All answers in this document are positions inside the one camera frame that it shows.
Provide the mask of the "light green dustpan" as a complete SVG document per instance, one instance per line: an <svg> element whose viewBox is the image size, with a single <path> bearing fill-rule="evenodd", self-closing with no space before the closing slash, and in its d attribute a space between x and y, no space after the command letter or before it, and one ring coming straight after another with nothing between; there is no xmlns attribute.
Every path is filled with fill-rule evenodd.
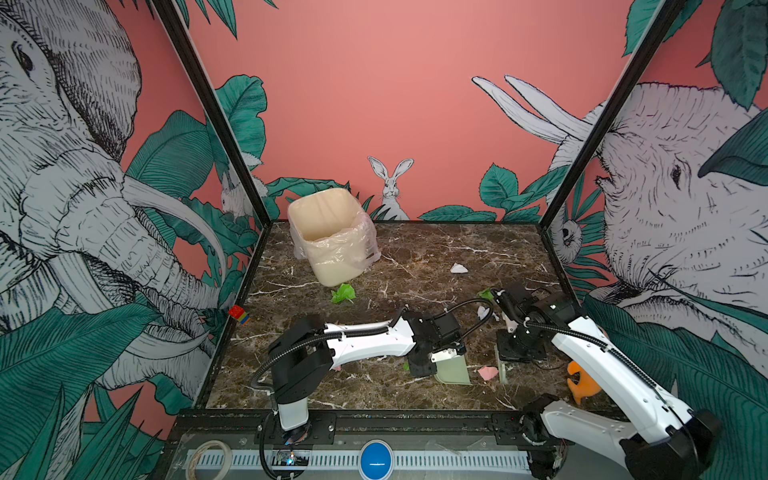
<svg viewBox="0 0 768 480"><path fill-rule="evenodd" d="M436 363L435 378L449 385L470 385L471 380L465 357L463 355Z"/></svg>

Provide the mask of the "light green hand brush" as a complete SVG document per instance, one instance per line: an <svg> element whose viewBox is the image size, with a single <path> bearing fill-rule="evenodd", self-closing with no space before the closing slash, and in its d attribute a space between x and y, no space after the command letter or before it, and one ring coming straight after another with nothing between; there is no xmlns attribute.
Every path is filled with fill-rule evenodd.
<svg viewBox="0 0 768 480"><path fill-rule="evenodd" d="M501 355L499 353L497 346L494 347L494 353L495 353L495 359L497 361L499 382L503 385L508 385L509 381L507 378L507 362L501 358Z"/></svg>

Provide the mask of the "cream trash bin with bag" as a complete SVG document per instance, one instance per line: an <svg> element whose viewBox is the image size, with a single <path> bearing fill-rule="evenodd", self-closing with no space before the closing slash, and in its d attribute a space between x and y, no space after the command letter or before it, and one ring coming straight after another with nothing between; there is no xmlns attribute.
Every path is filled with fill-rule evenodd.
<svg viewBox="0 0 768 480"><path fill-rule="evenodd" d="M299 198L287 216L294 255L309 262L325 287L358 277L381 257L373 221L343 188Z"/></svg>

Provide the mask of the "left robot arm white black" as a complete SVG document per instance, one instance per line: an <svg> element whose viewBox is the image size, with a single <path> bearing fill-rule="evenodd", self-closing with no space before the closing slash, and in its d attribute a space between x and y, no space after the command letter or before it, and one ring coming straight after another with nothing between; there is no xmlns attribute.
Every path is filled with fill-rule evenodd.
<svg viewBox="0 0 768 480"><path fill-rule="evenodd" d="M406 307L382 322L339 325L308 315L268 347L250 387L271 392L273 410L285 433L309 427L308 398L327 374L348 363L404 357L415 378L434 376L437 365L466 353L455 316L424 317Z"/></svg>

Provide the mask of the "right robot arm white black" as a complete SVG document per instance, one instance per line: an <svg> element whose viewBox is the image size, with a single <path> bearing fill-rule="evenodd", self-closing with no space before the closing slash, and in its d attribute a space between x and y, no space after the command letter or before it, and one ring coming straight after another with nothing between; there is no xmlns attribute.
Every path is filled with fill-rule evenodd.
<svg viewBox="0 0 768 480"><path fill-rule="evenodd" d="M574 408L542 395L519 413L514 432L528 445L537 479L557 475L564 456L552 442L579 444L626 468L635 479L697 479L713 463L722 422L709 410L692 410L630 360L578 303L562 292L538 300L521 286L492 290L513 332L497 333L504 361L530 362L550 343L574 360L611 398L624 421Z"/></svg>

